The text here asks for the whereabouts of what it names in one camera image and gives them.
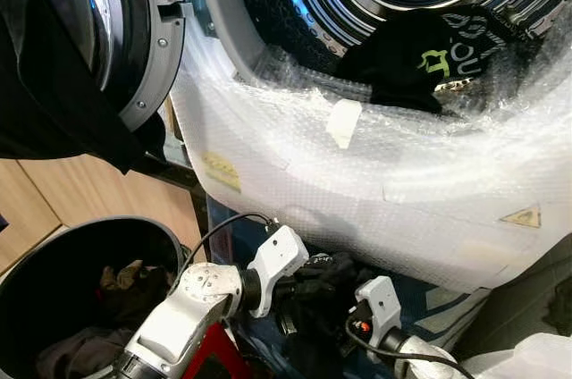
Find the wooden floor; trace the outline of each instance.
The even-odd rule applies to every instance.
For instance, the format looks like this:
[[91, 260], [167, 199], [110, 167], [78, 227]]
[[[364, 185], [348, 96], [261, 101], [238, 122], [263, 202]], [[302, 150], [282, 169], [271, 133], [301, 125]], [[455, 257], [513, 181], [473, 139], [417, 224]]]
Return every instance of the wooden floor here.
[[[140, 215], [169, 227], [194, 247], [200, 239], [190, 194], [149, 176], [122, 175], [91, 156], [0, 160], [0, 274], [61, 225], [109, 215]], [[198, 261], [204, 261], [204, 252]]]

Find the black bin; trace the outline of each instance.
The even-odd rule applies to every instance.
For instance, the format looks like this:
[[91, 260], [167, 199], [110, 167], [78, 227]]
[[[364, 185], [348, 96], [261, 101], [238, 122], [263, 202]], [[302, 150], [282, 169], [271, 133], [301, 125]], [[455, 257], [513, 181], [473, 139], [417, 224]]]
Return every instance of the black bin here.
[[71, 228], [22, 259], [0, 284], [0, 377], [38, 377], [41, 350], [93, 325], [104, 266], [119, 271], [136, 259], [173, 274], [184, 261], [168, 228], [136, 216]]

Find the warning triangle label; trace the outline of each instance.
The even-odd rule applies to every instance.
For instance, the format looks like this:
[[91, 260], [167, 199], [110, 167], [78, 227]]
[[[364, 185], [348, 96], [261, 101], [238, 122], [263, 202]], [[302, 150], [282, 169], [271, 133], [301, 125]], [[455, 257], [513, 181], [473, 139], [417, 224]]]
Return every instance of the warning triangle label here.
[[535, 229], [540, 229], [540, 207], [531, 206], [527, 209], [522, 209], [514, 214], [507, 215], [500, 219], [505, 223], [513, 223], [518, 225], [524, 225], [526, 227], [533, 227]]

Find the washing machine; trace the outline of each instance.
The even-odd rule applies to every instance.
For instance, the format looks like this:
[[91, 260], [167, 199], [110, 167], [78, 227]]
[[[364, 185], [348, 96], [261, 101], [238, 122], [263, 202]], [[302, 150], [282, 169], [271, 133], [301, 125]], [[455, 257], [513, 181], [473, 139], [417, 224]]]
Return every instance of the washing machine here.
[[[572, 229], [569, 0], [50, 2], [130, 131], [171, 95], [201, 184], [234, 210], [464, 292]], [[463, 4], [543, 39], [532, 61], [495, 61], [479, 106], [473, 80], [444, 86], [449, 112], [432, 115], [332, 75], [380, 23]]]

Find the bubble wrap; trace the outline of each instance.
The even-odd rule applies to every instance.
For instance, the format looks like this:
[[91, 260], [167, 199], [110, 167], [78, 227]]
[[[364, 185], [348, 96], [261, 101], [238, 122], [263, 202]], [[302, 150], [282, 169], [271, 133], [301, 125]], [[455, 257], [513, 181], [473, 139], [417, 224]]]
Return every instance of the bubble wrap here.
[[531, 63], [499, 54], [480, 80], [440, 92], [447, 112], [436, 116], [349, 101], [368, 87], [276, 50], [258, 68], [274, 82], [246, 85], [189, 19], [172, 101], [218, 201], [401, 274], [494, 288], [572, 228], [570, 26], [568, 5]]

